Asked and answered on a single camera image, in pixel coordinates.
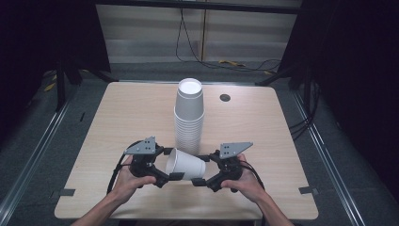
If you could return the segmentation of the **black horizontal bar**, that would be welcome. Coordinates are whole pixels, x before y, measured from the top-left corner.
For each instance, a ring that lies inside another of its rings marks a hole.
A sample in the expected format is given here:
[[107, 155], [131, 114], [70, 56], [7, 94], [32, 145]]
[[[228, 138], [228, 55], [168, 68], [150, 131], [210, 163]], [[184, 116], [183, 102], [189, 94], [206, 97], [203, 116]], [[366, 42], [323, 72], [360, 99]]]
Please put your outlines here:
[[189, 8], [189, 9], [207, 9], [222, 11], [239, 12], [259, 12], [259, 13], [277, 13], [277, 14], [300, 14], [305, 9], [294, 7], [276, 7], [260, 5], [243, 5], [231, 3], [209, 3], [198, 1], [180, 1], [180, 0], [92, 0], [97, 5], [109, 6], [132, 6], [132, 7], [150, 7], [150, 8]]

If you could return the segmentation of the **person's right hand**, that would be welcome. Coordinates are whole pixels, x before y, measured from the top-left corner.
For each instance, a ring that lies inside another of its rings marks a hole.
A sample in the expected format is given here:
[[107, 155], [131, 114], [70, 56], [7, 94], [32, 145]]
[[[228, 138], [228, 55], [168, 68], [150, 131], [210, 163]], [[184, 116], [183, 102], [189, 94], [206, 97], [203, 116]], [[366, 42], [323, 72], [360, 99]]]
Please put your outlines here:
[[247, 199], [256, 204], [265, 201], [267, 194], [260, 185], [255, 174], [243, 154], [238, 155], [240, 164], [244, 167], [241, 177], [238, 180], [225, 180], [221, 183], [222, 188], [233, 188], [240, 191]]

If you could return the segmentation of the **black curtain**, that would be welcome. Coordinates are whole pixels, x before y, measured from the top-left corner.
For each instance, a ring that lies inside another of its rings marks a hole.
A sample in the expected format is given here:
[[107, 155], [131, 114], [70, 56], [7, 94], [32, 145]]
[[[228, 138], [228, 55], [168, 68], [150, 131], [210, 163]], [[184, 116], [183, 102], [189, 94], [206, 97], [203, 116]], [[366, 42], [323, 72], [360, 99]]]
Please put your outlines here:
[[399, 202], [399, 0], [302, 0], [281, 66], [311, 74]]
[[0, 145], [20, 123], [44, 73], [62, 65], [110, 72], [96, 5], [90, 0], [0, 0]]

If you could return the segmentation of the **metal floor rail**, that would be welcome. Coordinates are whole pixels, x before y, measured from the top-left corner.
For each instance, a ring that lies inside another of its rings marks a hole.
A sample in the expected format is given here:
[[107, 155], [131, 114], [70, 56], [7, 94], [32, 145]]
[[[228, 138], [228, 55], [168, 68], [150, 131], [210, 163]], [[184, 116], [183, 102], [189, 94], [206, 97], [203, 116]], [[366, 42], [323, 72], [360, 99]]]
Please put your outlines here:
[[0, 226], [8, 224], [68, 110], [73, 94], [57, 106], [34, 100], [17, 129], [0, 145]]
[[342, 175], [339, 173], [338, 168], [332, 159], [327, 145], [324, 142], [317, 126], [311, 122], [311, 117], [305, 110], [305, 104], [298, 91], [292, 92], [295, 99], [296, 106], [299, 110], [301, 118], [306, 122], [306, 129], [311, 136], [313, 144], [326, 168], [328, 177], [334, 186], [334, 189], [339, 197], [345, 213], [348, 215], [352, 226], [366, 226], [364, 219], [358, 209], [356, 202], [350, 194]]

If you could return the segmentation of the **single white paper cup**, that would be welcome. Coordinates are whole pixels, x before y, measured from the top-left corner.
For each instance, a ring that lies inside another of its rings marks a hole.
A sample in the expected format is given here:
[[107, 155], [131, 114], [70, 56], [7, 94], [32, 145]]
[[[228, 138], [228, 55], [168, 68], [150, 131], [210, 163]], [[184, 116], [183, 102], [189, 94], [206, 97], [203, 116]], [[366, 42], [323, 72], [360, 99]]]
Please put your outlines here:
[[184, 180], [202, 178], [206, 164], [200, 158], [174, 148], [168, 156], [166, 174], [182, 173]]

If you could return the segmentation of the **stack of white paper cups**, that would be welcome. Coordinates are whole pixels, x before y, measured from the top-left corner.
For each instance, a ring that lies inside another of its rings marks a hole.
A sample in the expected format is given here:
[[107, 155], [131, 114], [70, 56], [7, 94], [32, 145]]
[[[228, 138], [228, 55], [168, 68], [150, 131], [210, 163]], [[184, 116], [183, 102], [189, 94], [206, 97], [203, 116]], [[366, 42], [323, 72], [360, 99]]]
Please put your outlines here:
[[183, 79], [174, 106], [175, 143], [179, 150], [200, 153], [204, 115], [202, 83], [195, 78]]

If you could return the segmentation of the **black stand leg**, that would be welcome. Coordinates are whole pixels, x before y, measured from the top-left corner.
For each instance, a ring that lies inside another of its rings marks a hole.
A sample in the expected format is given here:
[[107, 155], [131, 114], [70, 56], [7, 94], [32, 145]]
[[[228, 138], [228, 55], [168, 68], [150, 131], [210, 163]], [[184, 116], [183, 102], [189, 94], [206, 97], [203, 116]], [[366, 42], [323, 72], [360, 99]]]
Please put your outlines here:
[[56, 68], [56, 89], [57, 89], [57, 105], [56, 111], [60, 111], [65, 104], [65, 74], [62, 61], [57, 62]]

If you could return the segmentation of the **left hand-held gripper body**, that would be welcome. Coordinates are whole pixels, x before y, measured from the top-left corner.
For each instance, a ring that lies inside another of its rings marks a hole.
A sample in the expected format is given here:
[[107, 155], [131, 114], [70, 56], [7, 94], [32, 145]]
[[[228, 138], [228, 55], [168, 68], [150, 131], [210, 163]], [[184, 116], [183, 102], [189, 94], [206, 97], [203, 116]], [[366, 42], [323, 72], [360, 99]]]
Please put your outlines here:
[[163, 148], [156, 143], [155, 137], [136, 141], [124, 151], [125, 154], [133, 157], [130, 172], [135, 177], [153, 176], [155, 178], [164, 176], [164, 173], [154, 165], [157, 156], [162, 152]]

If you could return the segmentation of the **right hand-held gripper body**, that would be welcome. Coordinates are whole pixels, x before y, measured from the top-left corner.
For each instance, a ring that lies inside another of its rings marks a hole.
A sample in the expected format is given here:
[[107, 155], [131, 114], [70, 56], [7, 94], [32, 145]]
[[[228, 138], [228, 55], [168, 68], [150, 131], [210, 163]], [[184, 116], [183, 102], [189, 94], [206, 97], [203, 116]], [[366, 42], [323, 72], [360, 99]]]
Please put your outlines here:
[[209, 158], [217, 164], [219, 173], [208, 179], [206, 186], [217, 192], [225, 180], [238, 180], [243, 170], [237, 155], [252, 145], [252, 142], [222, 143], [218, 150], [209, 155]]

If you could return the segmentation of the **person's left hand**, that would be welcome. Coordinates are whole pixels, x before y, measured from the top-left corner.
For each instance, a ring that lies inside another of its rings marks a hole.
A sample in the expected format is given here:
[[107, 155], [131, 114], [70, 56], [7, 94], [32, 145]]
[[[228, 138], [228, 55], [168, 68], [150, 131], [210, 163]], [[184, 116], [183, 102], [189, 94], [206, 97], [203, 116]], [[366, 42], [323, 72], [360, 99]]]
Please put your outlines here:
[[120, 168], [117, 181], [110, 192], [117, 204], [128, 202], [136, 190], [144, 185], [150, 185], [156, 182], [153, 176], [135, 177], [130, 172], [130, 165], [133, 157], [130, 155]]

